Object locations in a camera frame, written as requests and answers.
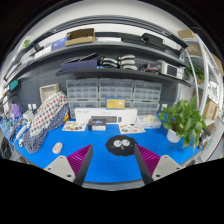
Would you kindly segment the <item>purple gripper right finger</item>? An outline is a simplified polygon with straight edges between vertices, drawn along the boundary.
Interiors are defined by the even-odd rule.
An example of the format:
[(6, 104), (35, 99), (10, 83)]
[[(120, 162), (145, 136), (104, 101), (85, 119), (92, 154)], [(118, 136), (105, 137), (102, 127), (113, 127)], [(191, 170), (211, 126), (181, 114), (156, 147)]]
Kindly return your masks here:
[(134, 146), (134, 155), (145, 185), (182, 169), (182, 167), (168, 155), (159, 156), (140, 145)]

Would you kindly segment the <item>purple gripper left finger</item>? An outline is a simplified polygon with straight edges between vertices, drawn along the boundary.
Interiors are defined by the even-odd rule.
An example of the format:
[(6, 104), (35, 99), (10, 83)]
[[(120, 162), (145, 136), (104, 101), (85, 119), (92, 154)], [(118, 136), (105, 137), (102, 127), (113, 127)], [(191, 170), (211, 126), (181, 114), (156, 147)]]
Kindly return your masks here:
[(93, 146), (87, 145), (69, 156), (58, 156), (45, 168), (45, 171), (82, 186), (92, 156)]

